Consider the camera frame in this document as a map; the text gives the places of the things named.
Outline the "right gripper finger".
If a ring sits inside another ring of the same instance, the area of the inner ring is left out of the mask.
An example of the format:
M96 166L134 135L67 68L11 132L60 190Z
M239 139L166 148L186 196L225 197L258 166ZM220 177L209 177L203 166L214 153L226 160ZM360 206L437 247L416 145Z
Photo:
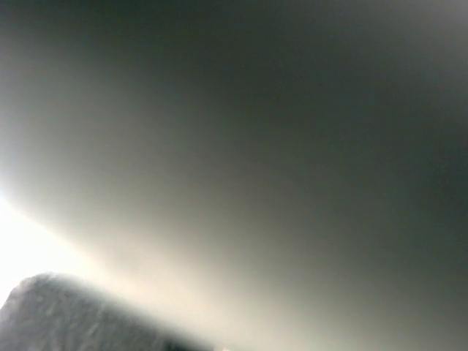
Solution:
M1 307L3 351L214 350L153 324L68 276L23 279Z

